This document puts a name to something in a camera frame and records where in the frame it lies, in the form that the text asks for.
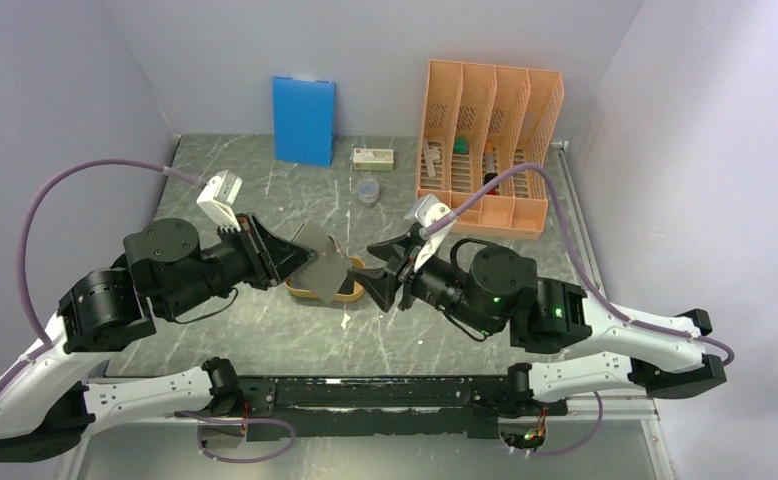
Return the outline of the grey metal bracket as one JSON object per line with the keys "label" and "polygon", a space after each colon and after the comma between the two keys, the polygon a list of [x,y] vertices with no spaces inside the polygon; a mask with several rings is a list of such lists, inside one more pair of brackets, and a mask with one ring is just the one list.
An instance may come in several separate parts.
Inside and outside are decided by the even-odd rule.
{"label": "grey metal bracket", "polygon": [[428,138],[423,139],[422,158],[429,178],[438,176],[436,166],[441,162],[441,152],[441,144],[439,142],[432,142]]}

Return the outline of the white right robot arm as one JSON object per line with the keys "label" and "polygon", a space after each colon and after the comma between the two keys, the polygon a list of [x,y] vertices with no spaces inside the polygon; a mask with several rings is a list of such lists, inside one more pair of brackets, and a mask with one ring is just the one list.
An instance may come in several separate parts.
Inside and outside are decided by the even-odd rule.
{"label": "white right robot arm", "polygon": [[706,311],[663,317],[604,306],[579,285],[539,276],[537,263],[514,250],[478,240],[467,269],[458,263],[461,239],[448,259],[419,259],[424,240],[409,231],[369,246],[379,268],[348,273],[387,312],[421,301],[476,342],[507,332],[509,343],[540,355],[515,365],[504,391],[515,413],[540,403],[634,386],[649,397],[688,399],[727,380],[722,359],[704,346],[712,326]]}

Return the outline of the blue upright box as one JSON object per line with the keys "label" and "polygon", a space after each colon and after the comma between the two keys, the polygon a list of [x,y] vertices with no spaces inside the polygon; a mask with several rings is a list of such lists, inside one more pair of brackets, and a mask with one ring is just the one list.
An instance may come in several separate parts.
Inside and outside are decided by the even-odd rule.
{"label": "blue upright box", "polygon": [[292,77],[272,79],[274,155],[277,160],[330,167],[336,85]]}

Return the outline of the clear round plastic jar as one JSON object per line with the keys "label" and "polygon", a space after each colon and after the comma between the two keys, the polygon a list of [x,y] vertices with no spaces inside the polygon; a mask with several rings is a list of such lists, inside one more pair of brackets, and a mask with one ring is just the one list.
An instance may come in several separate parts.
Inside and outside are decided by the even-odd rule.
{"label": "clear round plastic jar", "polygon": [[363,205],[373,207],[379,201],[379,182],[374,178],[361,178],[355,185],[355,192]]}

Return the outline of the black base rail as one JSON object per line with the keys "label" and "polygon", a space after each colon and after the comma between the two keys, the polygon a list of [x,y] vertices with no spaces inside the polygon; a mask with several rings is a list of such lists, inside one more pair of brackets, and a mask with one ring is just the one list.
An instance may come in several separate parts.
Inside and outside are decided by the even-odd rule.
{"label": "black base rail", "polygon": [[526,374],[473,376],[242,376],[198,413],[247,418],[247,439],[463,434],[497,439],[502,419],[564,416],[563,400],[532,399]]}

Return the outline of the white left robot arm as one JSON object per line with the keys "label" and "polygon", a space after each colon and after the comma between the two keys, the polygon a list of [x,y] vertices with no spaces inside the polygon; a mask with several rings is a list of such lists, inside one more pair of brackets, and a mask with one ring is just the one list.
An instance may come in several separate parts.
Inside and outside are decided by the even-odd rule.
{"label": "white left robot arm", "polygon": [[240,214],[203,248],[188,221],[165,218],[127,236],[124,252],[81,278],[48,322],[47,346],[30,348],[0,378],[0,463],[40,462],[116,425],[189,411],[226,416],[245,399],[226,359],[126,384],[94,384],[89,374],[155,322],[175,321],[212,298],[247,284],[275,287],[318,254],[283,239],[256,216]]}

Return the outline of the peach desk file organizer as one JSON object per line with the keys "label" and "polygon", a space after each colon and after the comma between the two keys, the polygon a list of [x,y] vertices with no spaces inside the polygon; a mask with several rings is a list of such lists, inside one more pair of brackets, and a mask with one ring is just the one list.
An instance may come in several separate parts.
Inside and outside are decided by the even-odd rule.
{"label": "peach desk file organizer", "polygon": [[[554,70],[430,60],[419,135],[416,194],[452,208],[521,165],[542,166],[564,101]],[[540,174],[520,172],[462,213],[456,231],[522,240],[544,232]]]}

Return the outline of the green eraser block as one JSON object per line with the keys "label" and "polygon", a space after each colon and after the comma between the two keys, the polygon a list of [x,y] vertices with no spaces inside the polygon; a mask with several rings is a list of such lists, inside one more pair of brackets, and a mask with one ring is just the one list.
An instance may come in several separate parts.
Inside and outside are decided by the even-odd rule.
{"label": "green eraser block", "polygon": [[470,152],[469,141],[466,138],[456,138],[453,144],[453,153],[455,155],[468,155]]}

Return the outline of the small green white carton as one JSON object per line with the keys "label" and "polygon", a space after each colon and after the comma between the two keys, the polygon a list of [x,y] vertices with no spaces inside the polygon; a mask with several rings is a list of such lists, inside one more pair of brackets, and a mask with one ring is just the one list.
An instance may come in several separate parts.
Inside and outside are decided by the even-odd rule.
{"label": "small green white carton", "polygon": [[393,149],[354,148],[351,161],[357,171],[392,171],[395,167]]}

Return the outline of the orange grey utility knife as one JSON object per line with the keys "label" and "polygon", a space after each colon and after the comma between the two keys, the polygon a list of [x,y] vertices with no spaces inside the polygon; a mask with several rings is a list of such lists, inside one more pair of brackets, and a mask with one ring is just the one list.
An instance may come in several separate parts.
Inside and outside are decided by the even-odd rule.
{"label": "orange grey utility knife", "polygon": [[484,146],[484,167],[486,173],[498,171],[498,162],[495,158],[494,147],[491,142],[487,142]]}

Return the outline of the aluminium frame rail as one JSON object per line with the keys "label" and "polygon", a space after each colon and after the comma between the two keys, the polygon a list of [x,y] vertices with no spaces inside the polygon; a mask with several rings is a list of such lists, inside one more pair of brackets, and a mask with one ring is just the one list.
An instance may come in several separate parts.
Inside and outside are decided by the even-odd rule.
{"label": "aluminium frame rail", "polygon": [[59,479],[672,479],[659,415],[644,396],[617,391],[571,398],[547,421],[545,443],[504,442],[535,421],[479,418],[459,408],[306,407],[279,417],[297,433],[255,425],[246,438],[212,429],[198,450],[191,420],[153,418],[82,442]]}

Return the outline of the black red stamp knob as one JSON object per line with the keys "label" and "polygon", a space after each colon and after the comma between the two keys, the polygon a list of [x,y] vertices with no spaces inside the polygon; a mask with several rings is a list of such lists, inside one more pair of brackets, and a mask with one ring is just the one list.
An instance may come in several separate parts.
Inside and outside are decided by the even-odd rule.
{"label": "black red stamp knob", "polygon": [[489,172],[484,175],[483,186],[489,187],[491,190],[496,190],[499,185],[498,174],[495,172]]}

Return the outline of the orange oval plastic tray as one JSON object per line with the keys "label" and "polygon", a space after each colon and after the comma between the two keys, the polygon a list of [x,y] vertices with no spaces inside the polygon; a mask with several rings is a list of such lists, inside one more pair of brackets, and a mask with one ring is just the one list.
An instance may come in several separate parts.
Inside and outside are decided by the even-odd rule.
{"label": "orange oval plastic tray", "polygon": [[320,255],[287,279],[285,286],[292,296],[298,298],[323,303],[353,302],[363,295],[364,289],[348,270],[361,266],[362,262],[357,258]]}

